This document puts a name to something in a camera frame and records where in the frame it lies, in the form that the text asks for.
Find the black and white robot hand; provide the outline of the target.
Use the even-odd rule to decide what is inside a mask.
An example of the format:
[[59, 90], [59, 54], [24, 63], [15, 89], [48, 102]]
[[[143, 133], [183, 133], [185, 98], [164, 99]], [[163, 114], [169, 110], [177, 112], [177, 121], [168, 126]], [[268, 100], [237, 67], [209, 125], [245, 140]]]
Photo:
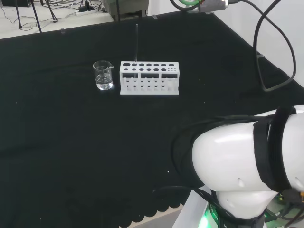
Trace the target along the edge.
[[228, 0], [204, 0], [199, 6], [199, 12], [214, 12], [225, 10], [228, 7]]

